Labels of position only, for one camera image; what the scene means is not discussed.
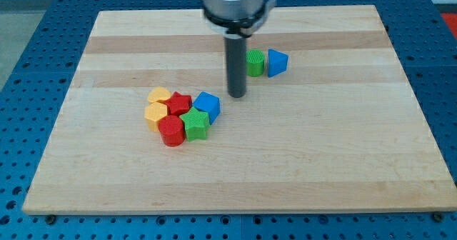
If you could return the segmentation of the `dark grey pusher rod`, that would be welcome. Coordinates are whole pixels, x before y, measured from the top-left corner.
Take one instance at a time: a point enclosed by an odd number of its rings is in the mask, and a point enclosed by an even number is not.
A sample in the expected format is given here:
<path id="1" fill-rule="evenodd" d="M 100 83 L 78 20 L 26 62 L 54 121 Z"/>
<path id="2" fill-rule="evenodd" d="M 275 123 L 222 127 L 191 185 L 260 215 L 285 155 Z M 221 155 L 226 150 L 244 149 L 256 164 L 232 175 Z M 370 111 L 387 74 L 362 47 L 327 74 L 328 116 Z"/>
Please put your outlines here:
<path id="1" fill-rule="evenodd" d="M 224 39 L 228 94 L 241 98 L 246 94 L 246 40 Z"/>

